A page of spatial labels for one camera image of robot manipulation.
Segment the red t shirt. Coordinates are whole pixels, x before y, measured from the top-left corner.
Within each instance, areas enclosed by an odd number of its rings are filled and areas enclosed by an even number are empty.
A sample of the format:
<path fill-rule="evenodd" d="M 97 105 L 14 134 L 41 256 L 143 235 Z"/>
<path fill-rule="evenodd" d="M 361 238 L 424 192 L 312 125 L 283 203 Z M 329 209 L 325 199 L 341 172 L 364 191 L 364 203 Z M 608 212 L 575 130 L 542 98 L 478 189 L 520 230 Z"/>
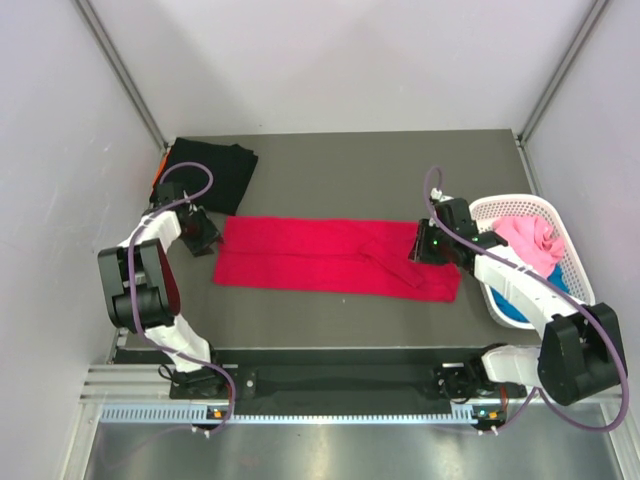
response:
<path fill-rule="evenodd" d="M 411 222 L 231 217 L 212 280 L 220 286 L 451 303 L 461 275 L 410 261 Z"/>

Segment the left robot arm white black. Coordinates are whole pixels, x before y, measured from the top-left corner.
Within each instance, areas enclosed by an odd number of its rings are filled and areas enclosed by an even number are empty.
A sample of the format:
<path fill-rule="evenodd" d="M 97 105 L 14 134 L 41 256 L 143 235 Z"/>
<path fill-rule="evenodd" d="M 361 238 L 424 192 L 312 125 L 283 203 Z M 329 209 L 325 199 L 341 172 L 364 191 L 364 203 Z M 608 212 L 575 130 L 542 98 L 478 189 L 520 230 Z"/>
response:
<path fill-rule="evenodd" d="M 174 182 L 155 188 L 151 207 L 131 235 L 99 252 L 97 262 L 108 316 L 164 351 L 181 375 L 205 396 L 226 387 L 225 370 L 213 363 L 213 348 L 181 313 L 181 297 L 167 251 L 177 240 L 192 256 L 211 255 L 223 241 L 205 209 Z"/>

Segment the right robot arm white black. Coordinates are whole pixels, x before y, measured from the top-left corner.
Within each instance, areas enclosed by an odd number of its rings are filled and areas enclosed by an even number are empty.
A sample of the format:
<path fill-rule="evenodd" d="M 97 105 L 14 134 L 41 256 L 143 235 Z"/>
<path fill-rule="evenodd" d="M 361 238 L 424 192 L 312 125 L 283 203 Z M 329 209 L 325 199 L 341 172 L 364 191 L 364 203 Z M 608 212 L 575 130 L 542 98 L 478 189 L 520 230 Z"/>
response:
<path fill-rule="evenodd" d="M 480 231 L 462 198 L 436 195 L 418 224 L 410 260 L 452 264 L 497 291 L 522 313 L 540 338 L 537 347 L 493 345 L 469 367 L 466 380 L 487 396 L 502 383 L 542 389 L 569 406 L 613 387 L 629 400 L 628 372 L 615 312 L 560 290 L 526 264 L 492 230 Z"/>

